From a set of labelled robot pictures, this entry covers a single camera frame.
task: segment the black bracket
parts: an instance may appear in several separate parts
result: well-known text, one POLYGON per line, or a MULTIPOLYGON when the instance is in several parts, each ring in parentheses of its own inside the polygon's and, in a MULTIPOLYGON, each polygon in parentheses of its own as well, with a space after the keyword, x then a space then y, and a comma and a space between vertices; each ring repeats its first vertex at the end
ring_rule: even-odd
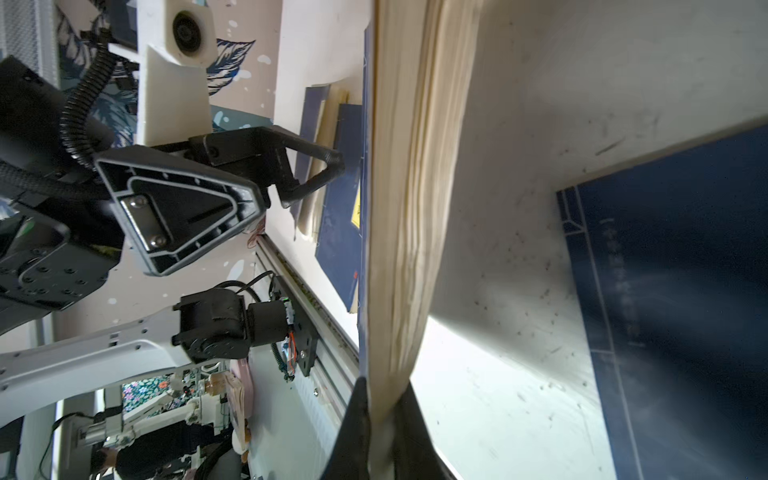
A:
POLYGON ((288 208, 313 191, 344 174, 340 152, 306 141, 277 127, 253 127, 192 137, 192 158, 202 164, 245 177, 259 185, 269 207, 266 189, 277 188, 280 203, 288 208), (326 169, 301 184, 294 178, 286 149, 325 162, 326 169))
POLYGON ((296 341, 297 359, 301 373, 304 376, 310 376, 310 370, 315 365, 317 358, 317 340, 320 338, 317 328, 301 307, 291 290, 286 286, 285 281, 280 276, 273 279, 271 299, 279 300, 286 307, 286 312, 290 317, 293 315, 293 338, 296 341))
POLYGON ((191 359, 243 359, 248 339, 243 298, 232 290, 212 288, 182 296, 174 310, 180 311, 180 332, 171 338, 191 359))

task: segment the leaf painting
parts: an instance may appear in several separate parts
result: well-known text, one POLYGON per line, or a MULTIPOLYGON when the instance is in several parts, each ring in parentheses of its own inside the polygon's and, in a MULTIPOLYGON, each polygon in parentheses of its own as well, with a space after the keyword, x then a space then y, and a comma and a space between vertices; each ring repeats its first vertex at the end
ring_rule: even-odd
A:
POLYGON ((206 70, 208 94, 213 95, 226 87, 240 72, 245 56, 256 41, 228 41, 216 39, 219 56, 206 70))

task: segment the screw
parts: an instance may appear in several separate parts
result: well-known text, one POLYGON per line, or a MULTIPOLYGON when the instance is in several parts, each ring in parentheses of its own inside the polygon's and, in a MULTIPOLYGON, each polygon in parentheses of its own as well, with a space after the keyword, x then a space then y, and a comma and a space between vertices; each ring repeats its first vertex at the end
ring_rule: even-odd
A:
POLYGON ((149 239, 149 245, 152 248, 165 247, 166 243, 167 243, 167 240, 165 240, 165 237, 163 237, 162 235, 153 235, 149 239))
POLYGON ((146 197, 132 197, 131 201, 128 202, 129 205, 131 205, 133 208, 144 208, 147 206, 147 198, 146 197))

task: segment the yellow label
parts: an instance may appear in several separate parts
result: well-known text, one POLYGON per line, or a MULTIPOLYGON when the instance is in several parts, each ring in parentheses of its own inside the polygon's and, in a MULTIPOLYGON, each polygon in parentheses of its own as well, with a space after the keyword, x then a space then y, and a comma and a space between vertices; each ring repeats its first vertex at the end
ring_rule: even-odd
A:
POLYGON ((355 208, 352 209, 352 225, 360 228, 360 184, 357 184, 357 197, 355 197, 355 208))

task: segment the black shirt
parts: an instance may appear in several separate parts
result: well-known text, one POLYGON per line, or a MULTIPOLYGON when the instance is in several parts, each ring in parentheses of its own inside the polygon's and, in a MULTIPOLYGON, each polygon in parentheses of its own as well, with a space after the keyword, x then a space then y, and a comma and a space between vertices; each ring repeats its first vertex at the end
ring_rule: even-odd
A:
POLYGON ((197 445, 193 445, 189 430, 186 423, 178 422, 142 435, 118 452, 118 475, 123 480, 146 480, 176 458, 193 453, 197 445))

